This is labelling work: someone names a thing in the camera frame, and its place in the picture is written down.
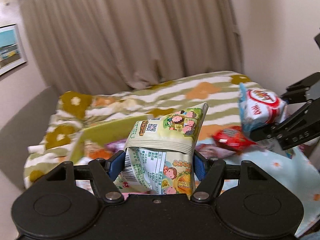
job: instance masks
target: barcode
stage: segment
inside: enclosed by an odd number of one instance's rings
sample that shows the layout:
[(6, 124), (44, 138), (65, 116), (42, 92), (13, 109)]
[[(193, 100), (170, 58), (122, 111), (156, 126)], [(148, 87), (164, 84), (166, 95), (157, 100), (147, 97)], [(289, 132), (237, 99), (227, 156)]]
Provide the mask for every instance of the barcode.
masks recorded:
[(157, 123), (148, 123), (147, 132), (155, 132), (157, 131)]
[(129, 155), (125, 156), (122, 175), (127, 181), (137, 181), (136, 177), (134, 176), (133, 168), (131, 167)]

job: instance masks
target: striped blanket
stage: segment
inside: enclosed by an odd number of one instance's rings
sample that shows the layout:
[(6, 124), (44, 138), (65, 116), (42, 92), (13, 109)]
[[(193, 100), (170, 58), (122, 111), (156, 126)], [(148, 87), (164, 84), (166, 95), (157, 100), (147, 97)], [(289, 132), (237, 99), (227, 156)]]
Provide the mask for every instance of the striped blanket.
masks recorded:
[(156, 118), (207, 102), (209, 109), (199, 140), (204, 140), (229, 125), (240, 125), (237, 101), (241, 82), (248, 88), (261, 89), (245, 75), (221, 71), (113, 95), (92, 96), (69, 91), (60, 97), (56, 114), (50, 118), (40, 147), (31, 151), (26, 161), (25, 186), (29, 187), (59, 163), (69, 160), (83, 128), (110, 120), (145, 114)]

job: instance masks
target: qr code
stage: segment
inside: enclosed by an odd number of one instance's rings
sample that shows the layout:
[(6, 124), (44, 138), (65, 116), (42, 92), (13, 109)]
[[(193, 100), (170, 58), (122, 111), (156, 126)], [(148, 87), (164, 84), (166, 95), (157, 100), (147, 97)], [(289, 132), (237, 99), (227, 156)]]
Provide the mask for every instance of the qr code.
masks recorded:
[(148, 123), (147, 132), (155, 132), (157, 131), (157, 123)]

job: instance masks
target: light blue bedsheet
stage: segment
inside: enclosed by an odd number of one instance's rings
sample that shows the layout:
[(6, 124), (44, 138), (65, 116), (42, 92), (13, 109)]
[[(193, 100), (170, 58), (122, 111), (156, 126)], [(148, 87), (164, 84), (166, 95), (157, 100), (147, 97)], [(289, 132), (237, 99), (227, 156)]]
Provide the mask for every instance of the light blue bedsheet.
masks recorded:
[[(210, 139), (198, 141), (197, 144), (210, 144)], [(298, 149), (294, 148), (292, 159), (283, 157), (270, 151), (258, 150), (233, 155), (225, 159), (227, 164), (240, 164), (243, 160), (250, 160), (279, 181), (302, 202), (304, 208), (303, 220), (295, 234), (301, 236), (320, 218), (320, 173)], [(222, 190), (238, 185), (238, 180), (225, 181)]]

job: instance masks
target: red logo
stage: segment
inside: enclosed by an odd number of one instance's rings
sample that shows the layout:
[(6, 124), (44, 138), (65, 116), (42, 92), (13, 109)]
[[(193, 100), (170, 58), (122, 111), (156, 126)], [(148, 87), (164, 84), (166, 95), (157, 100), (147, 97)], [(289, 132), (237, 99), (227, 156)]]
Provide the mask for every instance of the red logo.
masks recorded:
[(248, 90), (248, 96), (250, 99), (262, 103), (271, 109), (277, 109), (280, 105), (280, 99), (277, 96), (269, 95), (267, 92)]
[(123, 187), (130, 187), (130, 184), (128, 182), (124, 182), (124, 183), (122, 183), (122, 186)]
[(262, 113), (260, 110), (260, 107), (257, 104), (255, 104), (254, 106), (251, 106), (251, 109), (253, 111), (253, 114), (261, 114)]

